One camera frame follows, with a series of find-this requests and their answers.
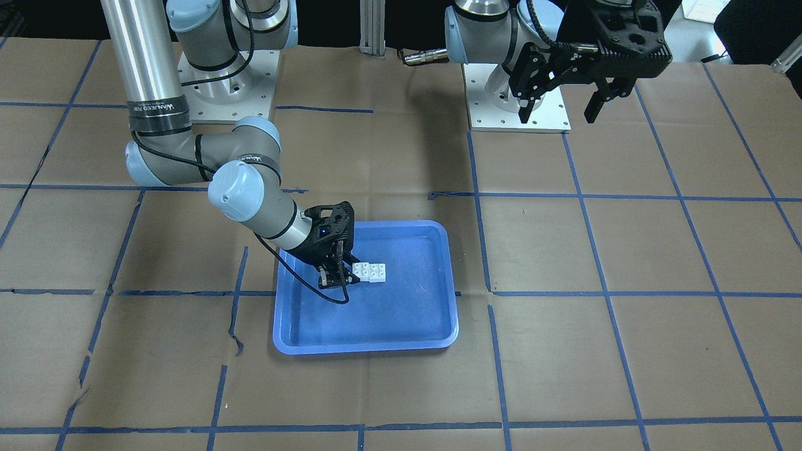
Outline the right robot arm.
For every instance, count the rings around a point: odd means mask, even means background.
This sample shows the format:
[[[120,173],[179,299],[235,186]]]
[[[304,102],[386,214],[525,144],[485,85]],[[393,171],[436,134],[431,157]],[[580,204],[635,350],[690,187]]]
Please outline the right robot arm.
[[[315,289],[370,279],[353,256],[347,202],[305,209],[281,188],[283,146],[264,115],[237,118],[228,132],[192,125],[189,86],[221,103],[257,82],[257,51],[297,43],[292,1],[103,1],[102,11],[127,95],[132,180],[148,187],[204,182],[209,202],[249,229],[274,257],[278,249],[311,266]]]

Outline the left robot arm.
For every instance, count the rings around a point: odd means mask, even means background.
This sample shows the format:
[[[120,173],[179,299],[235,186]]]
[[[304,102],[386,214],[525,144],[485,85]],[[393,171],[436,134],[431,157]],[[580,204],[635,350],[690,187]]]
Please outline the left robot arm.
[[[445,51],[454,63],[492,66],[483,92],[514,125],[538,121],[563,85],[596,86],[584,111],[593,123],[671,59],[645,1],[456,1],[445,12]]]

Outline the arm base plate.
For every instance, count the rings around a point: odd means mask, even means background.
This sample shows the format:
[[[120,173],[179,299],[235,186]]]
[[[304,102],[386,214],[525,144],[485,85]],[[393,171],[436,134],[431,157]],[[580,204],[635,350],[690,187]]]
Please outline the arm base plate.
[[[257,49],[247,68],[235,77],[184,86],[192,124],[232,125],[244,117],[268,119],[273,110],[280,57],[277,49]]]
[[[561,88],[534,103],[527,122],[519,119],[519,100],[509,87],[509,75],[499,64],[464,64],[464,86],[470,129],[477,132],[567,133],[572,127]]]

